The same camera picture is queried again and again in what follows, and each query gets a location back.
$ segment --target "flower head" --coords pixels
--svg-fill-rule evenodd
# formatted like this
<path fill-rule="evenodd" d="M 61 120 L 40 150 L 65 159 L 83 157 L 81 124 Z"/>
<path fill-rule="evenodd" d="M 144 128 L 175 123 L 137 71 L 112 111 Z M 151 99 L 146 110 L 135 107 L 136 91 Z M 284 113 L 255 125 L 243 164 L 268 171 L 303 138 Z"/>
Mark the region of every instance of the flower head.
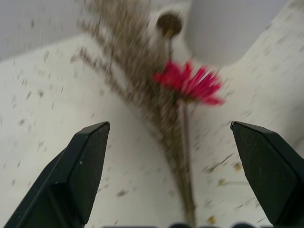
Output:
<path fill-rule="evenodd" d="M 215 96 L 215 93 L 222 87 L 215 72 L 209 72 L 207 67 L 201 67 L 194 77 L 191 77 L 191 73 L 191 62 L 188 61 L 181 71 L 178 64 L 168 61 L 165 71 L 155 74 L 154 80 L 207 105 L 224 103 L 223 99 Z"/>

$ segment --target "white speckled surface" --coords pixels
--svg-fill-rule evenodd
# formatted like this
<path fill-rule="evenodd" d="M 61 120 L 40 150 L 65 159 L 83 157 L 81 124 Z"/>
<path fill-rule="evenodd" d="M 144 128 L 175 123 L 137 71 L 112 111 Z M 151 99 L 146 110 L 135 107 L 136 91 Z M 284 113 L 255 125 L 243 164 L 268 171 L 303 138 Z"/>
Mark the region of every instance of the white speckled surface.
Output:
<path fill-rule="evenodd" d="M 229 129 L 231 120 L 274 130 L 295 149 L 304 138 L 304 5 L 290 4 L 239 62 L 221 70 L 225 81 L 221 93 L 227 102 L 212 109 L 199 107 L 203 118 L 198 111 L 192 116 L 199 225 L 206 225 L 210 216 L 215 216 L 219 227 L 238 221 L 268 224 L 243 171 L 233 168 L 239 157 Z M 181 221 L 170 172 L 141 120 L 109 92 L 101 75 L 81 62 L 70 64 L 83 45 L 95 49 L 90 38 L 80 35 L 0 64 L 0 226 L 29 190 L 28 184 L 73 134 L 101 121 L 110 121 L 111 131 L 101 191 L 87 227 L 117 222 L 117 226 L 164 228 Z M 173 46 L 180 62 L 191 56 L 181 38 Z M 210 174 L 204 171 L 232 153 L 227 164 Z M 219 186 L 220 179 L 242 184 Z M 117 197 L 121 190 L 127 194 Z"/>

